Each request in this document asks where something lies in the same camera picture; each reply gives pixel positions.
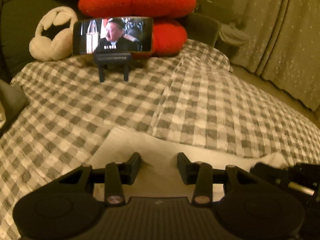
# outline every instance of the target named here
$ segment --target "red pillow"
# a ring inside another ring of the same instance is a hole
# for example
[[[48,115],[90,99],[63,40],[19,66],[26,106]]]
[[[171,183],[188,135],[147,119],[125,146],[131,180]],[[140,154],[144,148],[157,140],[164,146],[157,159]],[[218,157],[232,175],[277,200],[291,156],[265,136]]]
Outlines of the red pillow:
[[[187,32],[183,26],[172,19],[154,19],[153,53],[133,54],[133,58],[163,57],[179,53],[187,41]]]
[[[91,17],[146,16],[179,18],[193,12],[196,0],[79,0],[80,11]]]

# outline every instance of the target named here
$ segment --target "checkered blanket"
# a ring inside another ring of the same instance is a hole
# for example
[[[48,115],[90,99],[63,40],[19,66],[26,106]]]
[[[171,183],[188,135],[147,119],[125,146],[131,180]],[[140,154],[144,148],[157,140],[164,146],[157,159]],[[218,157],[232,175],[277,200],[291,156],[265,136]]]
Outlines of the checkered blanket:
[[[129,82],[109,68],[100,83],[77,57],[26,65],[12,82],[30,104],[0,139],[0,238],[19,237],[18,199],[87,162],[115,125],[247,158],[278,151],[289,164],[319,163],[320,130],[230,70],[196,41],[176,57],[139,61]]]

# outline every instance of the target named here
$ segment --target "smartphone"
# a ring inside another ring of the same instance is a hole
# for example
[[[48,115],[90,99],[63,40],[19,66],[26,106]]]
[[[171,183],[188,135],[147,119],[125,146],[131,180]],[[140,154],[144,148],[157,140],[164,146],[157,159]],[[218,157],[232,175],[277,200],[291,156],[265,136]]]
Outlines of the smartphone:
[[[113,17],[78,21],[73,27],[73,55],[151,52],[153,19]]]

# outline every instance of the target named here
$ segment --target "white fluffy earmuffs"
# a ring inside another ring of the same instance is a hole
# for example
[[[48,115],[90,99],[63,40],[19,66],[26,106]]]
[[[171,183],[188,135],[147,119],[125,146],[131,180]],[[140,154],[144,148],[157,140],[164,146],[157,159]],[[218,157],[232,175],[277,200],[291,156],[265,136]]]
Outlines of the white fluffy earmuffs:
[[[53,40],[41,36],[43,30],[66,24],[70,27],[60,31]],[[78,21],[75,11],[69,7],[61,6],[52,9],[40,20],[35,37],[30,41],[29,51],[32,57],[40,61],[61,60],[72,53],[73,25]]]

